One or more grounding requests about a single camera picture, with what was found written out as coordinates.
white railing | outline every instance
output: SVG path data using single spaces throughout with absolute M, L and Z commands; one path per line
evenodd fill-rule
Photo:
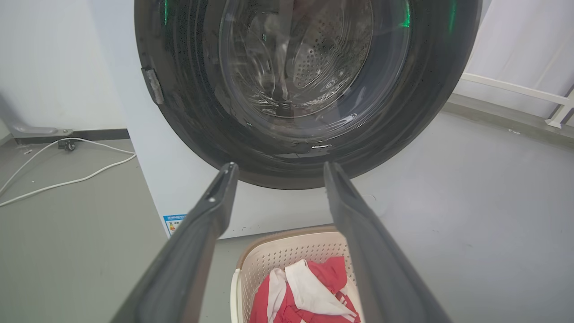
M 553 126 L 556 128 L 562 128 L 562 123 L 564 122 L 564 118 L 568 115 L 568 113 L 574 107 L 574 91 L 572 91 L 567 97 L 562 97 L 560 95 L 539 91 L 535 89 L 530 89 L 528 87 L 495 80 L 491 78 L 487 78 L 484 76 L 470 74 L 470 73 L 463 73 L 460 77 L 462 80 L 467 80 L 470 82 L 480 83 L 492 87 L 497 87 L 499 89 L 504 89 L 507 91 L 512 91 L 524 95 L 528 95 L 529 97 L 543 99 L 546 101 L 554 102 L 560 105 L 558 110 L 556 110 L 552 116 L 550 116 L 546 123 L 549 126 Z

label sticker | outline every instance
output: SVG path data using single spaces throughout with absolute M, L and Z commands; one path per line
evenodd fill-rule
M 185 214 L 179 214 L 177 216 L 164 216 L 165 226 L 168 227 L 170 237 L 173 236 L 173 232 L 175 232 L 184 218 Z

green light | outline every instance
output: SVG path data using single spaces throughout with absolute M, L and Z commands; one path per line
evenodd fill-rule
M 168 24 L 168 0 L 164 0 L 164 25 Z
M 403 23 L 400 24 L 403 27 L 409 27 L 410 26 L 410 6 L 409 6 L 409 2 L 406 2 L 406 17 L 405 17 L 405 21 Z
M 452 30 L 455 27 L 455 16 L 456 16 L 456 0 L 452 0 L 451 2 L 451 19 L 448 24 L 448 33 L 452 34 Z

floor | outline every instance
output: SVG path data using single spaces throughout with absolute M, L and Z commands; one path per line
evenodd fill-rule
M 129 140 L 106 141 L 133 150 Z M 0 183 L 44 145 L 0 147 Z M 48 148 L 0 202 L 128 157 L 89 143 Z M 257 236 L 218 241 L 202 323 L 229 322 L 231 275 Z M 137 159 L 0 207 L 0 322 L 107 322 L 166 242 Z
M 440 114 L 411 144 L 381 220 L 454 322 L 574 321 L 574 153 L 549 140 Z M 0 183 L 42 147 L 0 147 Z M 124 158 L 47 149 L 0 202 Z M 218 241 L 201 323 L 230 322 L 231 275 L 257 237 Z M 107 322 L 165 241 L 137 159 L 0 207 L 0 322 Z

laundry basket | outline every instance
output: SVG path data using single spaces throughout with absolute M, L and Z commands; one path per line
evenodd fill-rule
M 334 226 L 278 233 L 253 242 L 241 255 L 231 280 L 231 323 L 247 323 L 253 297 L 263 279 L 274 268 L 285 269 L 301 259 L 317 263 L 344 256 L 348 281 L 355 282 L 347 240 Z M 360 300 L 353 305 L 363 320 Z

